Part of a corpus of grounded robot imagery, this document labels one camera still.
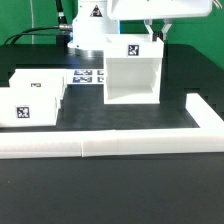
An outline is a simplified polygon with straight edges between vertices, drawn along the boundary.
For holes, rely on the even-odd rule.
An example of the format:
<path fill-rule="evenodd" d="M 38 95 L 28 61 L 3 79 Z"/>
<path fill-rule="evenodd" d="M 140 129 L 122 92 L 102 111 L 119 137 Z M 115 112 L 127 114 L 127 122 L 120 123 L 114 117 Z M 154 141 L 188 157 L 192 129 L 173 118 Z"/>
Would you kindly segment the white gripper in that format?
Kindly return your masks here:
<path fill-rule="evenodd" d="M 164 19 L 161 33 L 165 41 L 172 26 L 171 19 L 205 17 L 211 11 L 212 0 L 108 0 L 107 3 L 111 20 L 144 20 L 151 42 L 156 41 L 157 35 L 150 19 Z"/>

